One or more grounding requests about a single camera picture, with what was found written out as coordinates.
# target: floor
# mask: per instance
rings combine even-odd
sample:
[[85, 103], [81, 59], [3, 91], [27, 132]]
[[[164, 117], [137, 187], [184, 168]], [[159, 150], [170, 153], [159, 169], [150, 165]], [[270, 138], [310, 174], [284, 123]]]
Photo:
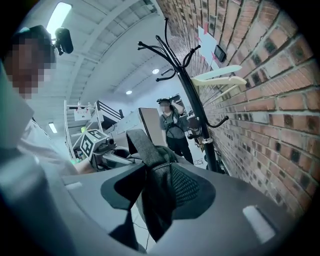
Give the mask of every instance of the floor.
[[[199, 168], [205, 169], [207, 166], [207, 163], [203, 159], [203, 153], [201, 152], [201, 149], [195, 145], [195, 141], [193, 139], [191, 140], [188, 139], [188, 143], [189, 143], [189, 148], [192, 154], [194, 165]], [[149, 253], [152, 250], [153, 246], [156, 244], [156, 242], [150, 236], [147, 226], [143, 221], [143, 219], [141, 218], [136, 204], [134, 204], [131, 209], [131, 215], [132, 215], [136, 240], [139, 244], [141, 244], [146, 249], [146, 252]]]

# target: white shirt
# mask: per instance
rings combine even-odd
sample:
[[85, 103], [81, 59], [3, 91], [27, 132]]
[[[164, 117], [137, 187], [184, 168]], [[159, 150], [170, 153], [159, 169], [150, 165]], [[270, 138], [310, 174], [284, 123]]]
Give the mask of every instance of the white shirt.
[[33, 120], [25, 128], [17, 148], [24, 154], [34, 155], [40, 162], [55, 165], [61, 176], [78, 173], [70, 160], [59, 152], [49, 136]]
[[53, 165], [60, 175], [77, 174], [69, 159], [51, 141], [48, 135], [31, 120], [33, 110], [14, 91], [0, 61], [0, 147], [18, 148], [22, 153], [35, 156], [40, 162]]

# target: brick wall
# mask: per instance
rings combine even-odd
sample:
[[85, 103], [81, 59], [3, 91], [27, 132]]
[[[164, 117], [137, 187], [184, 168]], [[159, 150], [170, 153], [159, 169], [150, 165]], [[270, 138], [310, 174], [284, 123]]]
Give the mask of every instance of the brick wall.
[[[230, 118], [210, 130], [228, 170], [301, 216], [320, 181], [320, 73], [297, 26], [270, 0], [158, 3], [178, 58], [198, 45], [198, 26], [208, 26], [227, 53], [218, 65], [242, 66], [236, 75], [246, 85], [215, 101], [217, 87], [199, 90], [211, 123]], [[187, 69], [190, 76], [209, 70], [198, 52]]]

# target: white metal frame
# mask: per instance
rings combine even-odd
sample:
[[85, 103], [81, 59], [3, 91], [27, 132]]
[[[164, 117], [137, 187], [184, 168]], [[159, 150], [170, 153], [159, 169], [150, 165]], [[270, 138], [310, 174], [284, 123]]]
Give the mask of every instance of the white metal frame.
[[[98, 123], [98, 127], [99, 130], [101, 132], [103, 132], [103, 128], [101, 125], [101, 121], [100, 121], [100, 117], [99, 117], [99, 110], [98, 110], [98, 104], [97, 102], [94, 103], [94, 106], [92, 105], [67, 105], [67, 100], [64, 100], [64, 108], [63, 108], [63, 112], [64, 112], [64, 132], [65, 132], [65, 139], [66, 139], [66, 145], [67, 148], [69, 150], [69, 152], [71, 153], [71, 158], [73, 160], [76, 160], [76, 156], [74, 153], [74, 148], [76, 146], [76, 144], [78, 143], [79, 140], [82, 139], [84, 133], [82, 133], [79, 138], [76, 140], [76, 142], [74, 143], [74, 145], [71, 144], [71, 139], [70, 139], [70, 133], [69, 133], [69, 127], [68, 127], [68, 118], [67, 118], [67, 110], [69, 110], [69, 108], [92, 108], [94, 107], [94, 111], [96, 114], [96, 120]], [[90, 123], [87, 127], [87, 129], [93, 124], [94, 122]]]

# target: staircase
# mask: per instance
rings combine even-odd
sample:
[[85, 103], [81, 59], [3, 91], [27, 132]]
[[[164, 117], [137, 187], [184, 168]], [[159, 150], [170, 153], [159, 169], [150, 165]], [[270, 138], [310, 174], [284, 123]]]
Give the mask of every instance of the staircase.
[[101, 123], [103, 130], [110, 128], [112, 125], [124, 118], [121, 109], [117, 112], [99, 100], [96, 103], [98, 110], [100, 110], [103, 115], [103, 122]]

